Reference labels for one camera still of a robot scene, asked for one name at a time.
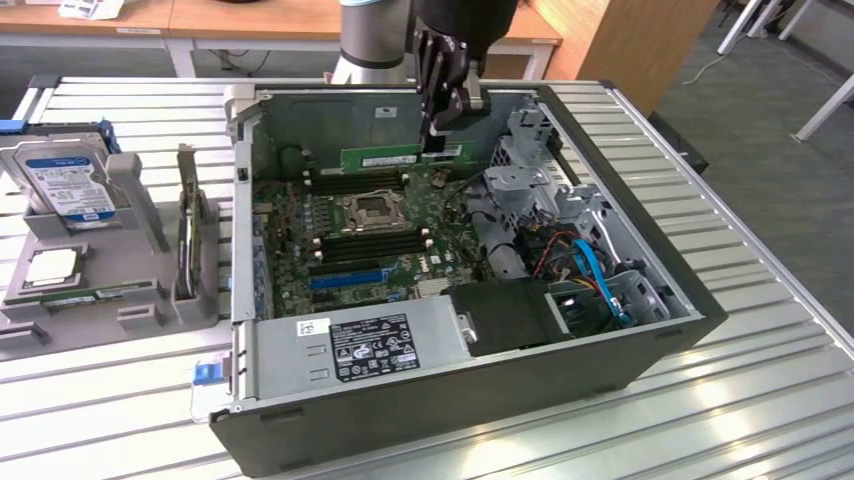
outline paper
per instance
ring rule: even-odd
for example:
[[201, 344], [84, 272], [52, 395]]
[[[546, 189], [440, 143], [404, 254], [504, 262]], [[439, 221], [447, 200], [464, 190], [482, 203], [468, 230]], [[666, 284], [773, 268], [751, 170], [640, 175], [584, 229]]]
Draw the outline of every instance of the paper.
[[119, 17], [124, 0], [64, 0], [59, 16], [87, 20], [109, 20]]

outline metal sheet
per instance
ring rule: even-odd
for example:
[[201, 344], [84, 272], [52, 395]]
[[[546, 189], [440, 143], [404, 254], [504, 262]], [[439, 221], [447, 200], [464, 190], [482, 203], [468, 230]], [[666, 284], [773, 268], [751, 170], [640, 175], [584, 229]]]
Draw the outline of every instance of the metal sheet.
[[[225, 81], [67, 78], [44, 117], [69, 121], [117, 114], [113, 121], [139, 122], [136, 129], [119, 129], [123, 143], [133, 142], [135, 135], [141, 142], [171, 137], [168, 144], [180, 138], [217, 137], [211, 130], [219, 128], [221, 110], [195, 99], [209, 96]], [[730, 319], [620, 392], [307, 467], [278, 476], [280, 480], [817, 479], [851, 471], [854, 363], [847, 337], [678, 155], [658, 148], [661, 139], [619, 95], [592, 82], [563, 82], [556, 89], [580, 102], [570, 109], [730, 309]], [[92, 102], [105, 102], [103, 97], [125, 94], [139, 99], [124, 97], [128, 108], [92, 109]], [[143, 106], [157, 97], [167, 97], [160, 104], [173, 103], [169, 97], [176, 95], [184, 98], [181, 108]], [[81, 102], [68, 100], [75, 97]], [[53, 105], [57, 98], [63, 110]], [[171, 133], [148, 123], [181, 120], [199, 122], [176, 125], [180, 130]], [[141, 158], [155, 200], [173, 201], [173, 153], [143, 153]], [[203, 151], [199, 159], [208, 180], [228, 178], [228, 150]], [[230, 209], [231, 184], [209, 183], [204, 189]], [[19, 201], [11, 200], [7, 210]], [[223, 212], [220, 287], [230, 274], [228, 219]], [[21, 226], [19, 217], [0, 217], [0, 242], [11, 242], [0, 246], [13, 247]], [[9, 264], [0, 263], [0, 278]], [[228, 295], [221, 293], [224, 313]], [[0, 363], [0, 435], [20, 438], [0, 442], [0, 478], [67, 478], [69, 473], [85, 478], [239, 477], [207, 426], [191, 423], [185, 404], [195, 359], [223, 350], [230, 340], [228, 325], [221, 324], [201, 332]], [[48, 428], [57, 434], [36, 433]]]

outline blue pcie slot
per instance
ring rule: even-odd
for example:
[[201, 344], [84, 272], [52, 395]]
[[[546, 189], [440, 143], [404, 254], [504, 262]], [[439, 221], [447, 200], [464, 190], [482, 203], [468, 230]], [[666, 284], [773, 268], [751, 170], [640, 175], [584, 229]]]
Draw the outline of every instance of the blue pcie slot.
[[320, 290], [322, 288], [351, 287], [354, 285], [366, 285], [368, 283], [383, 283], [386, 275], [382, 270], [371, 272], [358, 272], [347, 275], [335, 275], [328, 277], [312, 278], [308, 282], [310, 290]]

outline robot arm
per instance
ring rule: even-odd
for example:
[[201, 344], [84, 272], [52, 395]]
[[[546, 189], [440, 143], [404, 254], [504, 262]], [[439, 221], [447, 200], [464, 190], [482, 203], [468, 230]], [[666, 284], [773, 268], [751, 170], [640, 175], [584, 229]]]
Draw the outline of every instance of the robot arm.
[[480, 87], [487, 50], [510, 30], [516, 0], [415, 0], [415, 79], [422, 95], [422, 148], [444, 149], [444, 137], [490, 113]]

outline table leg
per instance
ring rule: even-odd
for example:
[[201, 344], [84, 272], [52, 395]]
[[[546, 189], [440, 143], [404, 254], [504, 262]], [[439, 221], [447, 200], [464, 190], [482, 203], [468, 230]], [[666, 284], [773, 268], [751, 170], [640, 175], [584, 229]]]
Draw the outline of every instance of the table leg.
[[175, 75], [180, 78], [196, 78], [196, 66], [192, 62], [195, 48], [191, 38], [164, 38], [165, 48], [172, 57]]
[[815, 0], [806, 0], [801, 5], [798, 13], [795, 13], [795, 16], [791, 17], [791, 20], [789, 20], [789, 25], [786, 25], [786, 28], [783, 28], [783, 31], [779, 34], [778, 38], [781, 40], [786, 40], [789, 38], [789, 35], [791, 35], [791, 30], [795, 28], [795, 24], [801, 21], [801, 17], [803, 16], [806, 9], [810, 8], [810, 5], [813, 5], [814, 1]]
[[548, 60], [555, 46], [551, 44], [534, 45], [534, 53], [528, 57], [528, 64], [524, 67], [523, 80], [542, 80], [546, 76], [546, 68], [548, 68]]
[[795, 133], [795, 138], [798, 140], [809, 140], [810, 136], [815, 133], [815, 130], [818, 130], [818, 127], [821, 127], [822, 123], [827, 120], [827, 117], [833, 115], [833, 112], [837, 111], [837, 108], [842, 106], [851, 95], [854, 95], [854, 75], [851, 75], [851, 78], [849, 78], [842, 87], [839, 87], [839, 90], [837, 90], [837, 93], [833, 94], [830, 100], [827, 100], [825, 105], [822, 105], [822, 108], [818, 109], [818, 112], [815, 112], [810, 121], [806, 122], [801, 131]]
[[723, 39], [723, 42], [721, 42], [721, 46], [718, 47], [718, 55], [726, 55], [727, 53], [730, 53], [733, 45], [735, 45], [735, 40], [738, 40], [738, 35], [742, 33], [742, 29], [745, 28], [745, 25], [747, 24], [747, 20], [750, 20], [753, 13], [757, 11], [757, 8], [759, 8], [761, 2], [762, 0], [750, 0], [750, 3], [745, 6], [745, 10], [739, 15], [738, 20], [735, 20], [735, 25], [733, 25], [730, 33], [726, 34], [726, 38]]
[[747, 31], [747, 36], [750, 38], [757, 38], [757, 35], [759, 35], [759, 30], [762, 30], [762, 27], [765, 27], [765, 24], [771, 20], [771, 12], [777, 10], [777, 7], [779, 6], [779, 2], [781, 0], [771, 0], [767, 6], [765, 7], [765, 10], [762, 10], [762, 13], [759, 14], [759, 18], [757, 18], [757, 21], [754, 22], [753, 27], [750, 27], [750, 30]]

